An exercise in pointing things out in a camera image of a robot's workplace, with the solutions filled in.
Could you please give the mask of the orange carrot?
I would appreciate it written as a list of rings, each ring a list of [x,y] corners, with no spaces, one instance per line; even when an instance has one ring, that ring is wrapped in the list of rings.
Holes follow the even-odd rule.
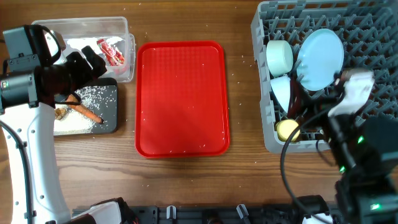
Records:
[[[69,95],[68,98],[66,99],[66,102],[68,103],[68,106],[77,111],[78,113],[82,114],[83,116],[87,117],[88,119],[96,122],[96,123],[103,123],[103,119],[100,118],[98,115],[94,114],[91,110],[89,110],[86,106],[79,104],[79,105],[74,105],[74,103],[78,103],[77,97],[75,97],[73,94]]]

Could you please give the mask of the yellow plastic cup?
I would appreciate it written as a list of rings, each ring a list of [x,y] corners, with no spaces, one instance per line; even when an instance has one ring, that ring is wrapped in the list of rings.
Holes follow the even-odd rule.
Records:
[[[279,121],[275,125],[275,130],[277,132],[277,136],[279,140],[285,142],[290,134],[294,131],[295,128],[299,126],[298,122],[296,122],[293,119],[285,119],[282,121]]]

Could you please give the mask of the brown food scrap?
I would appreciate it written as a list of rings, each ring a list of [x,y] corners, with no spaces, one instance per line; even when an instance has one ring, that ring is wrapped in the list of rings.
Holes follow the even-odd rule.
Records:
[[[62,120],[68,113],[68,111],[65,108],[56,108],[54,112],[56,120]]]

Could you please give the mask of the white napkin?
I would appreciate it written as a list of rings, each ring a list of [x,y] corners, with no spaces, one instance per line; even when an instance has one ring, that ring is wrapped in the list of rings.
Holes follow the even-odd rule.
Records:
[[[77,50],[81,50],[82,48],[89,45],[96,54],[102,54],[101,49],[98,47],[97,41],[101,40],[101,38],[80,38],[80,39],[68,39],[67,44]],[[110,37],[110,38],[103,38],[105,42],[109,45],[114,45],[118,42],[121,42],[123,39],[120,37]]]

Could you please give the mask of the light blue bowl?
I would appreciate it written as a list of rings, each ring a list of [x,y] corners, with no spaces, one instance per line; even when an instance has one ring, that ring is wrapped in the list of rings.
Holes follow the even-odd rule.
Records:
[[[278,104],[287,113],[290,103],[290,78],[282,76],[272,79],[271,88]]]

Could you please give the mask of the white rice pile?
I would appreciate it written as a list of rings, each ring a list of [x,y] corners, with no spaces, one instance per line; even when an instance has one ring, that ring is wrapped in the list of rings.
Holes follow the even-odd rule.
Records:
[[[94,112],[94,109],[100,108],[103,92],[104,86],[87,86],[77,90],[75,94],[77,99],[78,96],[80,97],[80,104]],[[91,133],[93,128],[99,124],[71,109],[68,105],[56,105],[56,108],[65,108],[68,113],[62,120],[55,119],[53,132],[55,136]],[[94,114],[102,118],[98,112],[94,112]]]

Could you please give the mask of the light blue plate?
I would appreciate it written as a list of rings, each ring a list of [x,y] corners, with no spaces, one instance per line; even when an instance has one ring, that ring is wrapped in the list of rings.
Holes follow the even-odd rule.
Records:
[[[343,67],[345,51],[340,38],[330,29],[319,29],[302,44],[296,69],[300,84],[309,91],[318,91],[330,85],[335,74]]]

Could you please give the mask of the red foil wrapper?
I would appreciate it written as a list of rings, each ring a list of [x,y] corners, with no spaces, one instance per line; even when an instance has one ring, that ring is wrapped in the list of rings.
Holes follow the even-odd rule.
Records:
[[[112,47],[104,39],[97,40],[96,43],[111,66],[121,66],[125,63],[124,56],[116,47]]]

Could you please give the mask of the mint green bowl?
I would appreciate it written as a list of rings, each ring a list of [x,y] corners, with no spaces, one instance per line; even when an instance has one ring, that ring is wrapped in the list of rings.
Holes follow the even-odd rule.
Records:
[[[266,59],[273,77],[289,73],[294,64],[292,48],[285,40],[270,40],[266,46]]]

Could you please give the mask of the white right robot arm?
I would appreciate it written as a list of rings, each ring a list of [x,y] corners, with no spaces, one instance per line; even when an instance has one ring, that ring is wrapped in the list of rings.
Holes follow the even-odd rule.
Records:
[[[397,187],[391,172],[397,167],[397,121],[370,117],[354,119],[368,96],[311,100],[302,93],[289,99],[289,113],[309,109],[312,117],[300,129],[321,126],[342,174],[335,184],[336,202],[349,223],[397,223]]]

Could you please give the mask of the grey dishwasher rack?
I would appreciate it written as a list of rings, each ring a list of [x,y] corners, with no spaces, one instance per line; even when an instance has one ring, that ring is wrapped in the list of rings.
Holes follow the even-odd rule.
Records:
[[[397,120],[397,1],[264,1],[251,22],[251,36],[261,84],[264,145],[271,153],[279,153],[284,145],[275,126],[290,115],[271,87],[275,78],[266,61],[267,44],[287,41],[295,62],[287,76],[298,80],[305,99],[324,99],[334,93],[333,85],[312,90],[301,59],[303,43],[321,29],[329,29],[340,38],[343,68],[363,67],[374,72],[373,91],[355,118],[356,125],[372,117]]]

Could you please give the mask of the black tray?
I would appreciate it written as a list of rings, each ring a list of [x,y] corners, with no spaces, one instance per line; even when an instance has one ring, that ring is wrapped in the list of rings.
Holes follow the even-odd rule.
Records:
[[[118,125],[117,81],[113,78],[99,78],[97,80],[90,82],[84,87],[87,86],[104,86],[104,92],[102,94],[103,100],[100,103],[99,109],[94,109],[94,112],[98,112],[99,114],[101,114],[101,117],[104,119],[104,123],[97,124],[93,128],[91,133],[87,134],[106,134],[114,132]]]

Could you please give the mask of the clear plastic bin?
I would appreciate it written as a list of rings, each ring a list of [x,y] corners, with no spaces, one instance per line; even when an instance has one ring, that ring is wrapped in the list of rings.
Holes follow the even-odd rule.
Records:
[[[111,66],[104,53],[97,54],[106,62],[107,72],[103,78],[114,78],[119,83],[130,82],[134,76],[136,60],[136,43],[134,36],[129,32],[128,22],[125,17],[84,17],[71,19],[49,19],[34,21],[35,25],[42,25],[62,35],[66,49],[63,51],[65,58],[72,52],[82,53],[67,44],[68,39],[80,38],[110,38],[120,37],[123,40],[112,47],[116,47],[124,56],[125,63],[121,66]]]

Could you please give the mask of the red serving tray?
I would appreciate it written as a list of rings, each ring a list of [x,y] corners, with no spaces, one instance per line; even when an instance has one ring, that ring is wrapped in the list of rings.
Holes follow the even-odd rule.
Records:
[[[135,148],[148,159],[219,156],[230,145],[224,49],[214,40],[139,48]]]

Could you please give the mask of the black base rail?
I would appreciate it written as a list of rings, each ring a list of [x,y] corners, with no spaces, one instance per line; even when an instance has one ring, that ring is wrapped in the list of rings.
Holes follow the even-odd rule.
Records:
[[[348,223],[335,204],[326,203],[320,195],[299,197],[307,208],[320,218],[330,223]],[[72,210],[72,217],[82,215],[88,208]],[[323,223],[305,214],[294,203],[275,203],[259,206],[239,204],[234,207],[168,207],[141,206],[129,207],[127,215],[121,223]],[[78,221],[68,223],[94,223],[94,219],[77,218]]]

